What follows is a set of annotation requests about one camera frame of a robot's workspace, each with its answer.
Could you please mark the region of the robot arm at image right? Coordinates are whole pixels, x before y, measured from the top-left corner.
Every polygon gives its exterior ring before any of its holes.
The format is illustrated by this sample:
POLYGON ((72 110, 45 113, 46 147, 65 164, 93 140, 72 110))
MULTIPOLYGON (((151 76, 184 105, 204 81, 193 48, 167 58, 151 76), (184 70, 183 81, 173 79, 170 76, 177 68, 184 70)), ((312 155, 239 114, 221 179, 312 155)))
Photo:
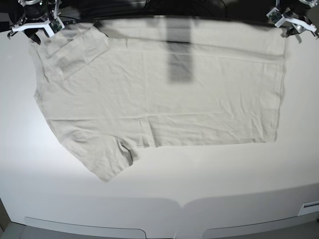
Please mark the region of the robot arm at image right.
POLYGON ((319 30, 307 16, 307 13, 318 4, 318 0, 276 0, 274 26, 289 26, 284 37, 300 35, 309 31, 318 39, 319 30))

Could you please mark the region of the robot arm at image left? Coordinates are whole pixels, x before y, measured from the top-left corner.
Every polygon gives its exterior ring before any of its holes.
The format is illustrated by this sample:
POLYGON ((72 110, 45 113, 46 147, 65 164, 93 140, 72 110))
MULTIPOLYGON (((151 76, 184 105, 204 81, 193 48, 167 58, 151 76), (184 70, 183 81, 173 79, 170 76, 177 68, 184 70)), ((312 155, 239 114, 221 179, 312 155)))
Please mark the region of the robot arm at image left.
POLYGON ((23 15, 12 26, 7 37, 10 39, 18 32, 23 32, 29 39, 38 45, 41 44, 37 36, 39 30, 43 30, 46 37, 53 37, 57 32, 65 28, 60 19, 59 0, 19 0, 23 15))

